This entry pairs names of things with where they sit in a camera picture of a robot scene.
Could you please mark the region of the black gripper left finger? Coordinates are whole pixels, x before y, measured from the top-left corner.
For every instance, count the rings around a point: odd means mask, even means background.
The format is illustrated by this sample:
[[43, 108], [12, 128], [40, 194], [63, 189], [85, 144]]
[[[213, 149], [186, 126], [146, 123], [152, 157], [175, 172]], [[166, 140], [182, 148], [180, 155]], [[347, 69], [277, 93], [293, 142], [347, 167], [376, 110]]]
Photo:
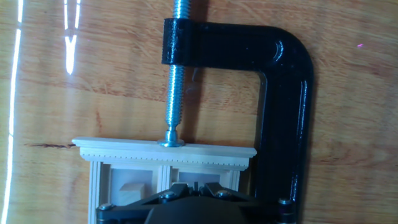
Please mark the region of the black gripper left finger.
[[171, 188], [154, 194], [148, 198], [136, 201], [133, 205], [159, 205], [172, 202], [177, 199], [192, 196], [193, 187], [187, 184], [173, 184]]

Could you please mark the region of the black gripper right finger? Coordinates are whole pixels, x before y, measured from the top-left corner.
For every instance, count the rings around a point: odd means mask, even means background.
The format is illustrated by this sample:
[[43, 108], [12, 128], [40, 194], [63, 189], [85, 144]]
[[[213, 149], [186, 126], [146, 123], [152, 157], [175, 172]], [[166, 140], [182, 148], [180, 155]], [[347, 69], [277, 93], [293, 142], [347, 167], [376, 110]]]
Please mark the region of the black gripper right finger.
[[197, 203], [211, 204], [211, 203], [251, 203], [252, 197], [222, 187], [217, 182], [205, 183], [199, 188]]

